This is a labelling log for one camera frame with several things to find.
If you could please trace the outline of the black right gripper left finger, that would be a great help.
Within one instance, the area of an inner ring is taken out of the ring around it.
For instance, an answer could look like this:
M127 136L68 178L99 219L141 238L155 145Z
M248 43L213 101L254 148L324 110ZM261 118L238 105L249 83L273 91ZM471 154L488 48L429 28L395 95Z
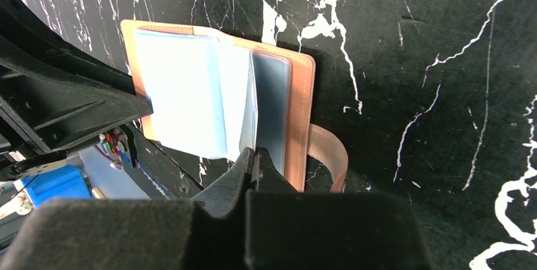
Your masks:
M193 197L192 263L199 269L245 268L245 194L254 157L255 152L245 148L226 173Z

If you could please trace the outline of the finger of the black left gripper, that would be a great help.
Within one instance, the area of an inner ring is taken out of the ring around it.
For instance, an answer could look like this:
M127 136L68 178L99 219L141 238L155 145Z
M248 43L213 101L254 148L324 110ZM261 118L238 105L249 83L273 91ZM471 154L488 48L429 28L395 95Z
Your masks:
M73 148L152 112L123 72L67 49L34 56L1 38L1 117L37 153Z
M132 77L65 41L22 0L1 0L1 36L25 53L60 70L133 92Z

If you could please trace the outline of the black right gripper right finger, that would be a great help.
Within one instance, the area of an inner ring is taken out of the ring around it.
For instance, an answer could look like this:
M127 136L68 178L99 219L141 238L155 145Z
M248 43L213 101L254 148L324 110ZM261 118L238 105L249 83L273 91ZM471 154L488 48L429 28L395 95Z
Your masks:
M251 268L298 269L296 190L278 172L265 148L256 151L251 192Z

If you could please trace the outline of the brown leather card holder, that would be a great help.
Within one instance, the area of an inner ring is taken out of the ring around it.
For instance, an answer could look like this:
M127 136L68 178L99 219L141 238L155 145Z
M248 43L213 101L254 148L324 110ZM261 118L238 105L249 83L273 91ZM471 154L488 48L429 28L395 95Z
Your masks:
M121 30L136 93L153 111L146 138L207 159L237 160L245 148L268 149L276 171L303 191L306 160L344 190L348 154L310 122L315 60L307 54L217 29L123 20Z

